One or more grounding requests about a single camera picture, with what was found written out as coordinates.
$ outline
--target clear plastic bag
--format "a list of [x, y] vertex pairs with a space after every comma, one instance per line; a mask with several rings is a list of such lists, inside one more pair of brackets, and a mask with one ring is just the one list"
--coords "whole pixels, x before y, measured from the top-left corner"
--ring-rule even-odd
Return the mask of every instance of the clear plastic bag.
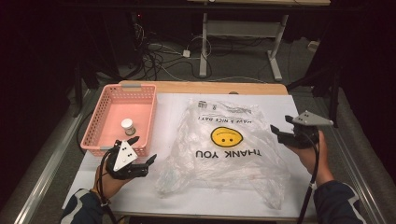
[[192, 180], [210, 188], [245, 183], [268, 207], [281, 208], [290, 172], [257, 105], [191, 100], [177, 133], [156, 183], [158, 192], [178, 192]]

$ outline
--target yellow smiley face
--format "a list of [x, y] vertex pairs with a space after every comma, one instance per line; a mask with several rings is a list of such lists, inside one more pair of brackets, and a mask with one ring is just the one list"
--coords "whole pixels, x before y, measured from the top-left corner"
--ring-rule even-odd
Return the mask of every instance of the yellow smiley face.
[[234, 147], [244, 140], [240, 132], [226, 127], [218, 127], [213, 130], [211, 138], [219, 147]]

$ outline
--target pink basket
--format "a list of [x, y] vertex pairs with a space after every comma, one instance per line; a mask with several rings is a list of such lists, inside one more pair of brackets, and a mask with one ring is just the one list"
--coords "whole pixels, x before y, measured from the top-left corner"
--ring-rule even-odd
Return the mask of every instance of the pink basket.
[[[149, 144], [156, 107], [156, 87], [149, 84], [106, 85], [93, 111], [81, 141], [81, 147], [94, 156], [103, 156], [116, 140], [139, 136], [133, 144], [139, 157], [149, 155]], [[132, 119], [136, 133], [128, 136], [121, 127], [124, 119]]]

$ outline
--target table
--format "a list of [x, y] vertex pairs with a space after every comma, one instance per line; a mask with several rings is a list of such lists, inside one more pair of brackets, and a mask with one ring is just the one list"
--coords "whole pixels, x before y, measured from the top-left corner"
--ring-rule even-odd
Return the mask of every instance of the table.
[[[189, 0], [192, 2], [202, 2], [207, 4], [207, 0]], [[328, 6], [330, 0], [216, 0], [214, 3], [237, 3], [237, 4], [276, 4], [286, 6]], [[267, 56], [275, 81], [281, 81], [279, 66], [276, 62], [276, 53], [282, 40], [283, 32], [286, 28], [289, 15], [283, 15], [280, 22], [257, 22], [257, 21], [210, 21], [207, 13], [204, 13], [202, 31], [202, 53], [200, 61], [200, 77], [206, 77], [208, 35], [227, 36], [252, 36], [252, 37], [274, 37], [275, 44], [272, 50], [267, 51]]]
[[[295, 220], [297, 218], [310, 175], [297, 156], [283, 145], [278, 145], [279, 154], [287, 162], [291, 178], [281, 210], [266, 207], [255, 190], [208, 189], [199, 183], [191, 183], [183, 192], [161, 198], [154, 189], [162, 162], [170, 153], [175, 140], [176, 124], [190, 98], [232, 99], [245, 105], [259, 105], [264, 116], [272, 124], [281, 130], [287, 130], [291, 128], [291, 125], [284, 120], [285, 114], [291, 116], [298, 114], [292, 97], [287, 95], [283, 85], [167, 81], [123, 81], [121, 83], [151, 83], [157, 86], [157, 114], [150, 153], [158, 156], [154, 164], [150, 166], [148, 176], [128, 183], [112, 199], [111, 208], [116, 214], [249, 220]], [[65, 202], [78, 189], [92, 187], [99, 161], [100, 158], [86, 153]], [[315, 208], [312, 203], [308, 206], [306, 217], [315, 218]]]

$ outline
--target wooden table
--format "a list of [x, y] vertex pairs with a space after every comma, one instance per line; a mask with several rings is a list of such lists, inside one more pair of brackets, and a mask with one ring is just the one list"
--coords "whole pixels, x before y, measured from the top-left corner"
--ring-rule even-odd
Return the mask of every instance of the wooden table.
[[288, 95], [282, 84], [229, 83], [229, 82], [179, 82], [179, 81], [122, 81], [120, 84], [154, 84], [157, 92], [168, 93], [207, 93], [245, 95]]
[[[281, 84], [178, 82], [178, 81], [122, 81], [121, 85], [154, 84], [157, 91], [156, 118], [153, 126], [150, 154], [157, 154], [149, 168], [149, 175], [125, 185], [112, 198], [113, 212], [119, 215], [144, 217], [213, 218], [258, 221], [295, 221], [303, 204], [310, 179], [298, 157], [283, 145], [277, 145], [279, 156], [290, 172], [285, 201], [281, 210], [270, 209], [255, 190], [231, 188], [217, 190], [191, 183], [185, 190], [160, 197], [154, 188], [177, 138], [180, 122], [190, 99], [232, 101], [241, 105], [257, 105], [269, 123], [280, 130], [290, 130], [285, 115], [297, 116], [294, 101]], [[94, 181], [100, 157], [86, 153], [65, 202], [78, 189], [89, 188]], [[305, 218], [315, 220], [313, 203], [309, 204]]]

